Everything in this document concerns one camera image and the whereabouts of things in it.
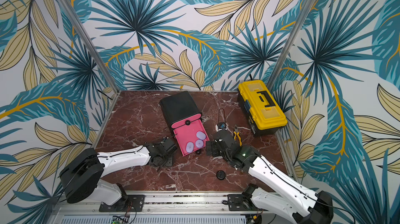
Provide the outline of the purple round earphone case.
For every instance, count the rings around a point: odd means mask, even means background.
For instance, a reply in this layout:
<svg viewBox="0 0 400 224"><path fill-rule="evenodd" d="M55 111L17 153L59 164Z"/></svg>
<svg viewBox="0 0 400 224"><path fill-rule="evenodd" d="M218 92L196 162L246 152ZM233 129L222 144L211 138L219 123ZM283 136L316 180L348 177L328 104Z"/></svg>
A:
<svg viewBox="0 0 400 224"><path fill-rule="evenodd" d="M201 149L201 148L204 146L204 141L203 141L203 140L196 140L195 146L196 146L198 149Z"/></svg>

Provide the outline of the purple oval earphone case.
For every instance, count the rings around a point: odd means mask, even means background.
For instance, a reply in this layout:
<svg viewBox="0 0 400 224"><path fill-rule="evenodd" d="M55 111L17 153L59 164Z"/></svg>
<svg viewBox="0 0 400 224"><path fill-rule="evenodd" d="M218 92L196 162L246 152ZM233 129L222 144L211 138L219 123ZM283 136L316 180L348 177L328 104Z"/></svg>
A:
<svg viewBox="0 0 400 224"><path fill-rule="evenodd" d="M196 137L197 137L199 140L205 140L205 139L207 138L207 135L206 135L204 132L202 132L202 131L198 131L198 132L196 133Z"/></svg>
<svg viewBox="0 0 400 224"><path fill-rule="evenodd" d="M187 153L192 153L194 151L194 143L193 142L188 142L186 144L185 150Z"/></svg>

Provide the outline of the black round earphone case front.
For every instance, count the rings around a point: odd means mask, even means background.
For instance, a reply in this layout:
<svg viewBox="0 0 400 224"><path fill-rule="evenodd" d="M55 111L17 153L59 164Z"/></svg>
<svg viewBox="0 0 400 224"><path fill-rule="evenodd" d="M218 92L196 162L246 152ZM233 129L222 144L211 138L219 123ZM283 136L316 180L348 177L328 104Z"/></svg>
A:
<svg viewBox="0 0 400 224"><path fill-rule="evenodd" d="M226 178L226 173L222 170L217 171L216 177L218 180L225 180Z"/></svg>

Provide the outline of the pink top drawer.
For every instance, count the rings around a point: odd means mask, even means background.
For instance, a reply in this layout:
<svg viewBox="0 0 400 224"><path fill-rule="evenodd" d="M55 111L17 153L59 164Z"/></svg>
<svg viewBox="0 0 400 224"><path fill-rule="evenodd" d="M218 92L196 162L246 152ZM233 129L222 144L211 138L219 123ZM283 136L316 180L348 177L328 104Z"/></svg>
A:
<svg viewBox="0 0 400 224"><path fill-rule="evenodd" d="M176 129L176 128L179 128L181 126L190 125L192 122L201 119L201 117L202 117L202 114L195 114L193 116L187 117L185 119L182 119L180 121L177 121L177 122L173 123L171 125L171 127L173 129Z"/></svg>

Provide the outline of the black pink drawer cabinet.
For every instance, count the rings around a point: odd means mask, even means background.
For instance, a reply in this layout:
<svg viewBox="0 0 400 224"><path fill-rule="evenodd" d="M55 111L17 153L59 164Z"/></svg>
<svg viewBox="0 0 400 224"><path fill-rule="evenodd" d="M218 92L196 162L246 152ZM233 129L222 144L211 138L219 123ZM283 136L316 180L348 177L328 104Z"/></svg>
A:
<svg viewBox="0 0 400 224"><path fill-rule="evenodd" d="M172 129L171 125L177 121L202 114L195 100L188 91L179 92L160 100L159 105L167 123L167 126Z"/></svg>

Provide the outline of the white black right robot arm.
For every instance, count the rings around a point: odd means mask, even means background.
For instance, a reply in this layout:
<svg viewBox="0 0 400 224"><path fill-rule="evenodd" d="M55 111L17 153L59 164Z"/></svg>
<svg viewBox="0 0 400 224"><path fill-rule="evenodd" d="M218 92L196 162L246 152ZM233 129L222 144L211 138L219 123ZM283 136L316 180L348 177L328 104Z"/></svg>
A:
<svg viewBox="0 0 400 224"><path fill-rule="evenodd" d="M258 150L239 145L227 130L218 131L206 142L207 155L222 157L233 168L247 173L274 190L267 192L249 184L234 206L270 211L292 224L329 224L334 213L332 197L325 191L311 190L276 168Z"/></svg>

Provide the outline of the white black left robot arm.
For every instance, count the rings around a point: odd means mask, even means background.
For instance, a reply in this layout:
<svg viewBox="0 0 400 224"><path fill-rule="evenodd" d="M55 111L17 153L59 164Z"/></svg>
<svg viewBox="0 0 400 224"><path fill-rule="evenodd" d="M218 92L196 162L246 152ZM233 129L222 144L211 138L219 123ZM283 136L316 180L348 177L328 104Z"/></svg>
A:
<svg viewBox="0 0 400 224"><path fill-rule="evenodd" d="M59 174L66 202L75 204L91 199L122 211L133 203L119 183L109 183L103 177L137 166L170 167L178 146L170 138L158 143L115 152L84 150Z"/></svg>

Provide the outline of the yellow black toolbox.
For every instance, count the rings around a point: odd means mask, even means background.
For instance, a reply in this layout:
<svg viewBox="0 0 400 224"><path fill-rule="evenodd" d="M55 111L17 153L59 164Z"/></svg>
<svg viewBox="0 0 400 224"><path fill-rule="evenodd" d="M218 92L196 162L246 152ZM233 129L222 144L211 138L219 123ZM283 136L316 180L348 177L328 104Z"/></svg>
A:
<svg viewBox="0 0 400 224"><path fill-rule="evenodd" d="M261 80L240 83L237 99L254 136L273 135L288 123L282 109Z"/></svg>

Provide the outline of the yellow handled pliers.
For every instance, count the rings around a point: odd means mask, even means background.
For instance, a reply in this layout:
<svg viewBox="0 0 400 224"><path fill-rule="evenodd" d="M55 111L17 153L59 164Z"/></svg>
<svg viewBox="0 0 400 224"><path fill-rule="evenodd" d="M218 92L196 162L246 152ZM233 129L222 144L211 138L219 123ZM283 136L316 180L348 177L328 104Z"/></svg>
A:
<svg viewBox="0 0 400 224"><path fill-rule="evenodd" d="M234 126L233 138L239 144L239 146L242 146L242 139L237 125Z"/></svg>

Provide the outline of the aluminium front rail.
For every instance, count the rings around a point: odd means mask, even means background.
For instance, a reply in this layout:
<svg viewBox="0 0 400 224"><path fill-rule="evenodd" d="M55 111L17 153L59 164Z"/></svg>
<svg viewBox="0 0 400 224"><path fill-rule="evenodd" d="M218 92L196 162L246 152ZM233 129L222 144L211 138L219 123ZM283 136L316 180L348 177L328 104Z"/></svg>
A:
<svg viewBox="0 0 400 224"><path fill-rule="evenodd" d="M128 195L144 195L140 214L225 214L229 206L223 204L228 191L127 191ZM76 204L58 203L52 215L100 215L101 203L83 200Z"/></svg>

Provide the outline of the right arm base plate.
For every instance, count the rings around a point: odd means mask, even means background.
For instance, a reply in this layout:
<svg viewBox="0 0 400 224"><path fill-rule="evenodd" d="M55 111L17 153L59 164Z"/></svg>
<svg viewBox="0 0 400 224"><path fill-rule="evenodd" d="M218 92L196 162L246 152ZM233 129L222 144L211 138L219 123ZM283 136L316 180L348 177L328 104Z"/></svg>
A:
<svg viewBox="0 0 400 224"><path fill-rule="evenodd" d="M228 194L227 203L230 211L257 211L254 204L242 194Z"/></svg>

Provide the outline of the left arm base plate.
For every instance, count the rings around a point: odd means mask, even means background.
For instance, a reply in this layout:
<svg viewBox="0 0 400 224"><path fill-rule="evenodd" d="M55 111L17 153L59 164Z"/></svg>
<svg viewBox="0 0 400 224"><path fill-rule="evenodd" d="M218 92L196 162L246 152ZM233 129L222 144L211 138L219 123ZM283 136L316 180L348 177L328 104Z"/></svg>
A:
<svg viewBox="0 0 400 224"><path fill-rule="evenodd" d="M141 212L143 209L145 195L126 195L123 196L119 201L113 205L107 205L101 203L99 212L111 213L111 212L129 212L131 210Z"/></svg>

